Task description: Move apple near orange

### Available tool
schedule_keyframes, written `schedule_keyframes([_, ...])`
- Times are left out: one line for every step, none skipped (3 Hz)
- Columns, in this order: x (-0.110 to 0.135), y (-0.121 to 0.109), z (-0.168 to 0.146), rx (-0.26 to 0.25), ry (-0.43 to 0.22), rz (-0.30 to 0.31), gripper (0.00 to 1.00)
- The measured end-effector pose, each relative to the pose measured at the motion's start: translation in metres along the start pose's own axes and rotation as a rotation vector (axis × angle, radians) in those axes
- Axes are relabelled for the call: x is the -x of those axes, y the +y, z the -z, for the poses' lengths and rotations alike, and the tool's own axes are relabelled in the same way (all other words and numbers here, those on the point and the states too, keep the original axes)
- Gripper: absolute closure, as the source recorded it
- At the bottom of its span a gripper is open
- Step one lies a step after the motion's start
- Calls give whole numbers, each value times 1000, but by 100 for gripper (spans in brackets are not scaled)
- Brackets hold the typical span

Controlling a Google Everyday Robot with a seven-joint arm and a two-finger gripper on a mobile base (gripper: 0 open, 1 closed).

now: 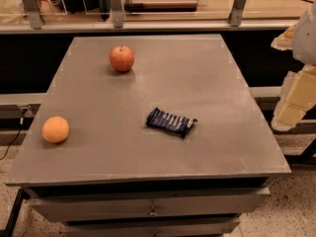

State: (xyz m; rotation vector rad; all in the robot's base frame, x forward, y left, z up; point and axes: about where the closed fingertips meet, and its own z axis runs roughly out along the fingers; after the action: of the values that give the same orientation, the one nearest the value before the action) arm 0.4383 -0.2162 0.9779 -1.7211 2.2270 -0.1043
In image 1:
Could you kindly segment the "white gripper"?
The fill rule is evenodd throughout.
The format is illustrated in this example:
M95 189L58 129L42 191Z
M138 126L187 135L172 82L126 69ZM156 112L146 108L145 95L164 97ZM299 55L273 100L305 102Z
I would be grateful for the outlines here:
M316 2L300 17L297 25L274 38L271 47L292 50L293 57L306 64L297 73L287 73L274 110L272 128L289 131L316 106Z

